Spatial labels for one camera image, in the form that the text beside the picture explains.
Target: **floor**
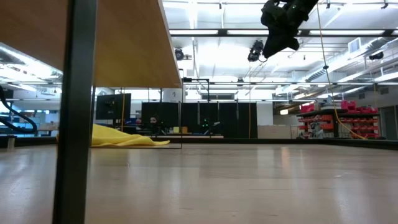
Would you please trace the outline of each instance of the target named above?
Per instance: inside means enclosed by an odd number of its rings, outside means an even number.
[[[55,148],[0,152],[0,223],[50,224]],[[398,152],[323,145],[93,149],[86,223],[398,220]]]

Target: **monitor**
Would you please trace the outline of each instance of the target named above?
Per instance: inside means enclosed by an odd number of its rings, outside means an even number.
[[[123,119],[130,118],[131,94],[124,97]],[[97,96],[95,119],[122,119],[123,94]]]

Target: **ceiling beam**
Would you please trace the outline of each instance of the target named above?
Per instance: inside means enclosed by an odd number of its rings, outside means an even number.
[[[267,29],[170,29],[172,37],[268,37]],[[319,29],[299,29],[296,37],[321,37]],[[398,29],[323,29],[322,37],[397,37]]]

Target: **yellow tarp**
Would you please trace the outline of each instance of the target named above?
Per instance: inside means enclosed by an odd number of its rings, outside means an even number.
[[[127,134],[113,128],[93,125],[92,146],[163,146],[170,141],[154,142],[139,134]]]

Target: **black hose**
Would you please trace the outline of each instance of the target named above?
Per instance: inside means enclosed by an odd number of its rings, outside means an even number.
[[[3,105],[9,109],[11,112],[13,112],[14,114],[20,116],[21,118],[24,118],[27,122],[29,122],[32,125],[32,129],[24,129],[24,128],[20,128],[20,127],[15,127],[13,124],[11,124],[10,122],[8,122],[7,120],[5,120],[4,118],[0,117],[0,123],[3,123],[5,126],[7,126],[8,128],[11,128],[14,131],[17,131],[19,133],[24,133],[24,134],[33,134],[37,131],[37,125],[34,123],[34,121],[32,121],[31,119],[29,119],[27,116],[18,113],[16,110],[12,109],[8,104],[7,104],[7,100],[4,97],[4,90],[2,89],[2,86],[0,85],[0,100],[1,103],[3,103]]]

